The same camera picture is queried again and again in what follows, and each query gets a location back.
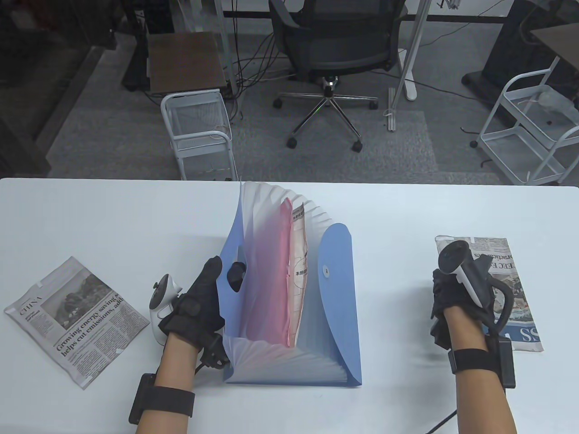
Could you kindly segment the person's left hand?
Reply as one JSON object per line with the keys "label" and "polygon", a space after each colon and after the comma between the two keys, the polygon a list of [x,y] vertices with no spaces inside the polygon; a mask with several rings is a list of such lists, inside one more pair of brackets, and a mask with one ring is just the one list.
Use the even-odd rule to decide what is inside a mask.
{"label": "person's left hand", "polygon": [[209,349],[217,332],[225,326],[220,314],[217,278],[223,270],[219,256],[210,258],[190,289],[173,304],[159,329],[165,335],[175,334],[197,350]]}

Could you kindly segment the person's right hand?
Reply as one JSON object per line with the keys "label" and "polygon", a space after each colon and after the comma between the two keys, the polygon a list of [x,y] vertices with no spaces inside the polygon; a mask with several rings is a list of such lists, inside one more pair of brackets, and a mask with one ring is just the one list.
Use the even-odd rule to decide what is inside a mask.
{"label": "person's right hand", "polygon": [[454,275],[433,272],[431,335],[443,349],[486,350],[483,326],[492,327],[494,313],[478,307]]}

